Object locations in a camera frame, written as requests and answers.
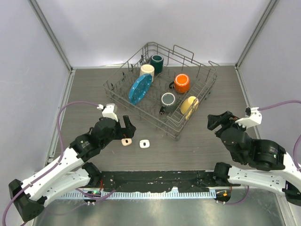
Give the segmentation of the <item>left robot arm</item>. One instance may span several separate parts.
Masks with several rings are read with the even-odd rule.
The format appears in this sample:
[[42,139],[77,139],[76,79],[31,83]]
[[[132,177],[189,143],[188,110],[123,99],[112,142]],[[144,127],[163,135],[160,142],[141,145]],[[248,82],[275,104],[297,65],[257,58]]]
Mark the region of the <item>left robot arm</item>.
[[10,198],[21,219],[36,218],[46,206],[64,192],[82,186],[97,187],[101,173],[89,162],[111,141],[133,138],[136,127],[127,115],[125,127],[118,120],[101,117],[89,132],[73,142],[45,168],[22,181],[14,179],[8,185]]

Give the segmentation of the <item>beige earbud charging case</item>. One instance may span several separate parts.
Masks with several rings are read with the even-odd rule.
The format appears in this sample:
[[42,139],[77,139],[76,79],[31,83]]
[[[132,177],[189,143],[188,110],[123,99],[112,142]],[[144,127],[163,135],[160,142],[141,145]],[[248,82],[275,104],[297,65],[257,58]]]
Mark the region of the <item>beige earbud charging case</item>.
[[123,146],[129,146],[132,144],[132,139],[131,138],[124,138],[121,140],[121,143]]

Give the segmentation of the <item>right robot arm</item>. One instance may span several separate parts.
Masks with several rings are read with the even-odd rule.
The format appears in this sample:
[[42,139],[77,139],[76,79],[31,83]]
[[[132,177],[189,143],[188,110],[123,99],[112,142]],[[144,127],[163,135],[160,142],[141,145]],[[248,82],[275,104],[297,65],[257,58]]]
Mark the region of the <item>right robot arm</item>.
[[218,186],[253,186],[283,195],[289,203],[300,206],[301,173],[290,154],[275,141],[253,139],[246,133],[248,128],[260,125],[261,121],[258,108],[247,108],[243,118],[229,111],[208,115],[207,129],[220,127],[215,135],[229,151],[232,160],[252,168],[243,170],[218,162],[212,174],[213,182]]

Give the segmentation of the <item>white earbud case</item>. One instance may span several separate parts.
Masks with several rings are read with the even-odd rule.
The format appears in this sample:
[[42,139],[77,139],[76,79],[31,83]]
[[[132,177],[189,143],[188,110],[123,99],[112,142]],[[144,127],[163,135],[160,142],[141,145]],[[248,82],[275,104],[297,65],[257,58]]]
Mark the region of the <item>white earbud case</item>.
[[141,149],[149,148],[150,147],[150,141],[147,140],[147,139],[140,140],[139,147]]

